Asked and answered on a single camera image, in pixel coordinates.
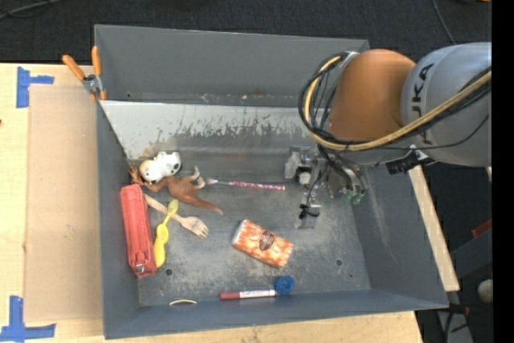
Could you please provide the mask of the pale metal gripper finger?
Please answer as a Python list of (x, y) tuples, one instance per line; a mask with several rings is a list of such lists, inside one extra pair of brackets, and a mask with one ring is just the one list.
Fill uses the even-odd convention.
[(299, 224), (297, 229), (314, 229), (320, 216), (321, 206), (317, 204), (300, 204)]
[(312, 160), (309, 157), (309, 146), (292, 146), (289, 157), (284, 165), (284, 177), (295, 180), (301, 185), (308, 185), (312, 175)]

